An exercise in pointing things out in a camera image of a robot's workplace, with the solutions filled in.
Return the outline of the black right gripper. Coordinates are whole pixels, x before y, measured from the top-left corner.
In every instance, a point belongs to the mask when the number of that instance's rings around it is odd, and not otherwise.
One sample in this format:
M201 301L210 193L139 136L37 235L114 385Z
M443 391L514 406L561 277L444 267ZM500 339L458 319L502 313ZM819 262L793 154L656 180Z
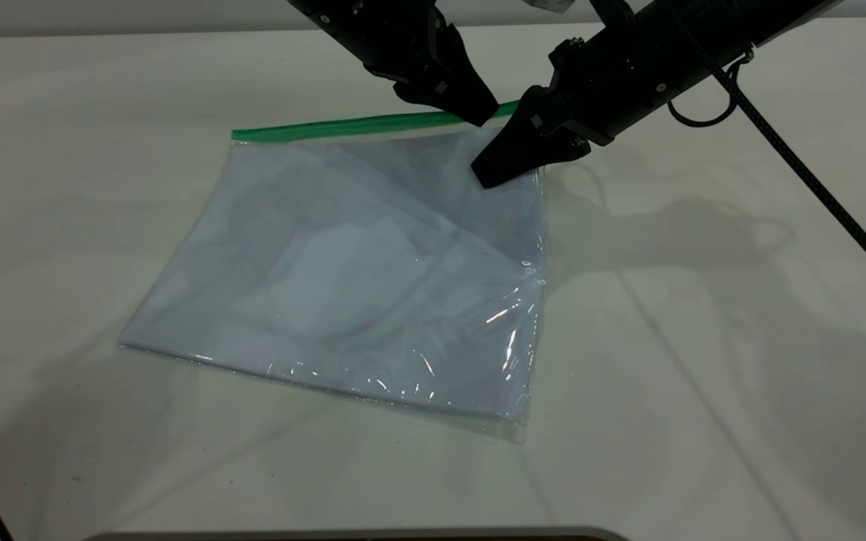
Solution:
M550 53L549 89L528 88L471 163L484 189L587 156L710 75L670 20L606 26Z

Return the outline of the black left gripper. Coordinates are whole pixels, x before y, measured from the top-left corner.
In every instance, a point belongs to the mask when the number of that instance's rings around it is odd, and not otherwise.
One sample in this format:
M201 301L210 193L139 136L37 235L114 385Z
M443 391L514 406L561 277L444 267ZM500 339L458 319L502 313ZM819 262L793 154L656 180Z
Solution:
M289 1L403 101L482 127L499 108L434 1Z

